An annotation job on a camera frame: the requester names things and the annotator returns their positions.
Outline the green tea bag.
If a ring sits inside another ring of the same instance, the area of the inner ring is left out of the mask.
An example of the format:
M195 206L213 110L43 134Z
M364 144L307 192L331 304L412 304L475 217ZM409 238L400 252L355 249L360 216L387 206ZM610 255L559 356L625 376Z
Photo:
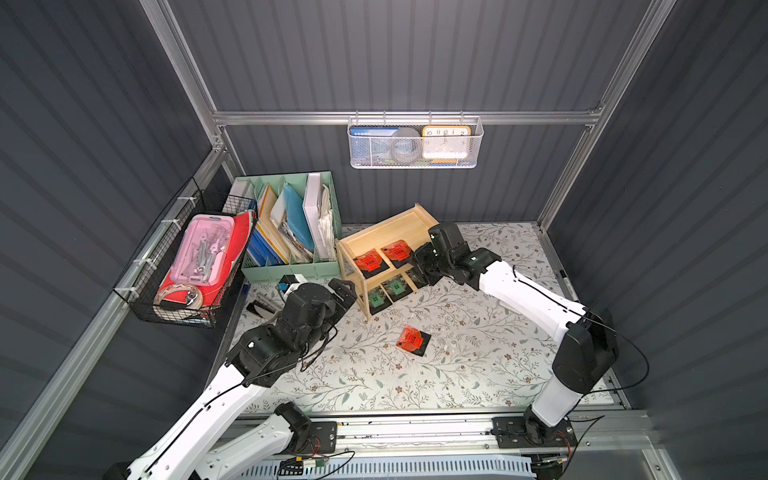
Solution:
M402 275L384 281L382 287L393 302L402 300L413 293L412 287Z
M417 289L424 288L428 285L428 282L426 281L425 277L419 273L417 270L411 269L406 272L408 277L410 278L411 282L415 285Z
M392 301L381 286L369 290L367 297L371 315L375 315L392 305Z

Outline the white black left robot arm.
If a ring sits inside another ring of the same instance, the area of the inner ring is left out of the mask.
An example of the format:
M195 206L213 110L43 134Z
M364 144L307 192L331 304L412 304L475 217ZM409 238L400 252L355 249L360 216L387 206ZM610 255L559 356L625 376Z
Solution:
M282 375L323 352L357 301L349 280L320 284L287 275L279 285L285 290L284 304L272 320L239 338L209 385L165 435L135 460L112 465L105 478L231 479L269 456L309 446L312 422L292 402L279 405L248 433L216 444Z

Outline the red tea bag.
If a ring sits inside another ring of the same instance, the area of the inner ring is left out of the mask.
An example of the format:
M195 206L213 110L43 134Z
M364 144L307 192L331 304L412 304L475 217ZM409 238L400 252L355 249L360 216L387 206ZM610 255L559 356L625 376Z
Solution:
M389 268L389 265L376 249L371 249L355 257L354 263L365 279L372 278Z
M384 256L395 268L408 265L412 257L412 249L405 240L397 240L380 248Z
M406 325L396 342L396 346L413 355L423 357L430 340L430 334Z

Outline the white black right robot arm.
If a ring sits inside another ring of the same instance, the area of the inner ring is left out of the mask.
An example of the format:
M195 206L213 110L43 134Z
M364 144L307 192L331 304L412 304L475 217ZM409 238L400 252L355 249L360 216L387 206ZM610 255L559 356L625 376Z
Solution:
M523 415L529 443L553 440L568 425L572 410L618 359L612 321L549 291L496 253L471 250L454 223L432 226L428 236L411 263L429 285L443 278L467 285L522 314L555 343L552 376Z

